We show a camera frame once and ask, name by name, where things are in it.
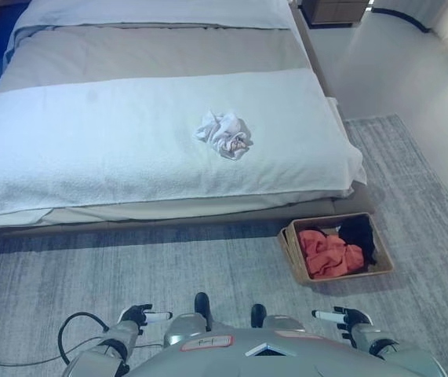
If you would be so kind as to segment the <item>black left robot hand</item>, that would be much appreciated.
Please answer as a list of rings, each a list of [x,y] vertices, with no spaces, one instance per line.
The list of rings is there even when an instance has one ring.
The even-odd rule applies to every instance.
[[[130,306],[124,309],[118,319],[118,322],[130,321],[137,326],[137,334],[143,334],[143,328],[150,323],[158,323],[171,320],[173,314],[170,311],[153,312],[152,304],[142,304]]]

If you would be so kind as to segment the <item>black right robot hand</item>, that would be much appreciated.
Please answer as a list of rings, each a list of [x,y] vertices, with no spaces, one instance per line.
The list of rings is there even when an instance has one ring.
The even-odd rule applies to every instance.
[[[322,310],[312,310],[314,318],[335,323],[337,328],[342,331],[343,339],[351,339],[351,330],[357,324],[372,324],[372,320],[365,313],[341,306],[334,306],[332,312]]]

